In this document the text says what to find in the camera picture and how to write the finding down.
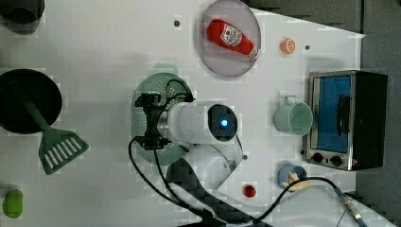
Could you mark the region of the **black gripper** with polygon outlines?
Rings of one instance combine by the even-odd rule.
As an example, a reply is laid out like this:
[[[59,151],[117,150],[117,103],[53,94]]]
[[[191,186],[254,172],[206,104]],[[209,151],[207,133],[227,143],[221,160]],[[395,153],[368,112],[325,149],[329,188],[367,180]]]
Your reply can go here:
[[[161,97],[160,94],[143,93],[135,100],[135,107],[142,108],[146,115],[145,133],[142,136],[135,136],[135,141],[144,150],[161,149],[169,143],[158,130],[160,116],[165,110],[165,107],[160,105]]]

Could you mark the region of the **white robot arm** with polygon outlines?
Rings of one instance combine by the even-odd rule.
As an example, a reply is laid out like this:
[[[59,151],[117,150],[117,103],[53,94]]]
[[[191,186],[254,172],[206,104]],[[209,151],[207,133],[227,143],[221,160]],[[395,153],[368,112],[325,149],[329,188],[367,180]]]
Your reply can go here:
[[[142,93],[133,99],[132,112],[144,117],[145,131],[131,145],[152,156],[165,198],[200,217],[199,225],[272,227],[217,192],[243,160],[231,108],[184,93]]]

